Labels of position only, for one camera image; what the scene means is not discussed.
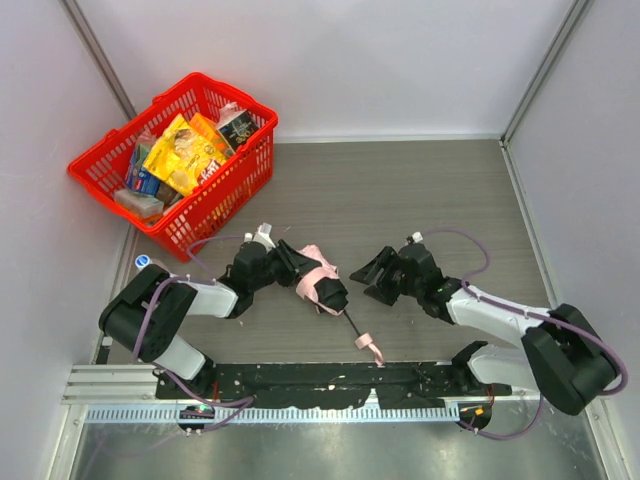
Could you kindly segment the pink folding umbrella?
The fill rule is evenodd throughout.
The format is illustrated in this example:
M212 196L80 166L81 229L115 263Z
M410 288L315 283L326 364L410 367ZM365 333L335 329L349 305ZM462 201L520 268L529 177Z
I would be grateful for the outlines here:
M338 267L331 264L317 245L307 245L298 250L311 261L308 271L301 273L296 294L315 305L318 313L344 316L356 334L354 344L359 350L369 350L378 367L385 364L384 356L368 332L362 332L347 312L348 291L339 277Z

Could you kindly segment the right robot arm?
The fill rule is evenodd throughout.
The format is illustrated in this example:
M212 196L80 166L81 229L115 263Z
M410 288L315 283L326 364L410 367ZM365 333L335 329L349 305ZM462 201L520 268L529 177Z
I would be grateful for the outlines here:
M444 275L421 243L400 250L386 246L350 278L385 305L408 296L433 318L509 343L507 349L476 348L467 361L472 375L483 384L537 391L565 414L581 413L623 377L620 363L577 308L534 308L489 295Z

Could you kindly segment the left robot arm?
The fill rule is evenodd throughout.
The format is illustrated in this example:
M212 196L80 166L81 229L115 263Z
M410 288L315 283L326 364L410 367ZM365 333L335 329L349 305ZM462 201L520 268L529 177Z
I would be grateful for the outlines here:
M98 326L134 360L155 365L177 388L205 397L213 392L215 363L179 335L182 323L189 316L235 319L252 306L256 292L273 284L294 289L318 311L344 310L337 270L317 246L296 250L256 233L212 280L175 275L149 263L102 311Z

